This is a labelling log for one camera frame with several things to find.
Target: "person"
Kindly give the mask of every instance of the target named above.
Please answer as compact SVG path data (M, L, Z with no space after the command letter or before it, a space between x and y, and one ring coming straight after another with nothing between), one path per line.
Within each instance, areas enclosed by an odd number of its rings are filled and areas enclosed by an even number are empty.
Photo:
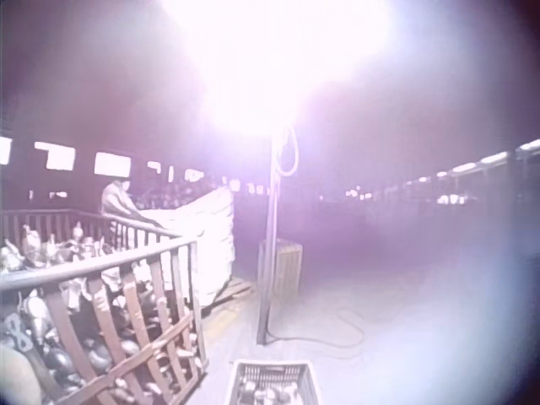
M144 217L135 207L129 194L127 194L130 185L131 179L118 179L105 187L101 193L101 213L119 215L159 226L155 221Z

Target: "bird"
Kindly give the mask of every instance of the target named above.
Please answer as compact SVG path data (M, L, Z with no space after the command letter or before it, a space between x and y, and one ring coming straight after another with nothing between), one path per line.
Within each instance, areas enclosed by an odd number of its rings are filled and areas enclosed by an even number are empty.
M21 240L23 254L32 257L41 249L41 237L37 230L32 230L28 225L23 225L24 236Z
M72 235L73 240L75 240L75 242L77 243L79 243L79 241L83 239L84 231L83 231L83 228L81 227L80 221L78 221L75 224L75 227L73 228L71 235Z

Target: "ceiling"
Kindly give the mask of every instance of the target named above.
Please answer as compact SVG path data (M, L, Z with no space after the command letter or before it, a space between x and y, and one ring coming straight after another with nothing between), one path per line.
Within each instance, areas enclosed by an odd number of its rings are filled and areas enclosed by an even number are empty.
M538 138L531 20L502 2L388 1L388 47L303 106L297 181L392 184ZM266 178L267 142L202 119L202 85L157 2L11 0L2 35L3 136Z

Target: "window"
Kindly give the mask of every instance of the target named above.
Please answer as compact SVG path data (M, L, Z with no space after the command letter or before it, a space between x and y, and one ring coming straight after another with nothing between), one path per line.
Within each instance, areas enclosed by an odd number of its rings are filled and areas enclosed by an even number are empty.
M66 192L49 192L49 199L52 200L55 197L68 198L68 194Z
M98 152L95 155L94 173L96 175L129 177L132 160L126 156Z
M47 152L47 169L73 170L75 164L75 148L47 142L36 142L34 147Z
M204 172L195 170L195 169L187 169L186 174L184 175L184 179L190 182L199 181L204 177Z
M161 174L161 163L160 162L148 162L148 168L154 169L158 175Z
M230 190L233 192L239 192L240 191L240 180L233 179L229 183Z
M9 138L0 137L0 165L7 165L9 163L11 141Z

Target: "duck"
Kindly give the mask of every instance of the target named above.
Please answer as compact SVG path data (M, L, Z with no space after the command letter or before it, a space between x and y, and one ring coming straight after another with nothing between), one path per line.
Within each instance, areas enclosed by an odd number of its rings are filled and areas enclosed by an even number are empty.
M112 357L109 349L103 343L97 343L94 339L87 338L83 341L86 354L96 373L102 375L112 366Z
M37 230L32 230L27 224L23 225L24 236L21 240L23 254L28 257L40 251L41 237Z
M45 348L43 360L47 368L55 370L59 377L67 377L77 373L69 354L61 348Z
M75 224L71 236L76 243L79 243L80 240L83 239L84 231L80 221L77 221L77 223Z

